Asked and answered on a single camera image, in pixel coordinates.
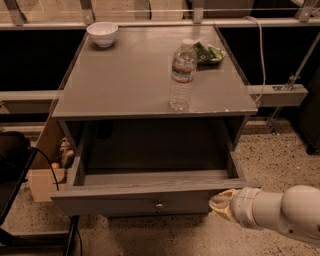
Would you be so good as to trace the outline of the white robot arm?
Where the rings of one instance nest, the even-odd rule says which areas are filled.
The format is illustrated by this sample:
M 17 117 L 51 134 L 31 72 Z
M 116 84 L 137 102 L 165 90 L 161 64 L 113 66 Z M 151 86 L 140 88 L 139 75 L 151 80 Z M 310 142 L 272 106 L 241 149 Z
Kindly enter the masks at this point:
M 220 217 L 244 228 L 275 231 L 320 247 L 320 190 L 297 185 L 282 193 L 258 188 L 229 189 L 212 196 L 209 206 Z

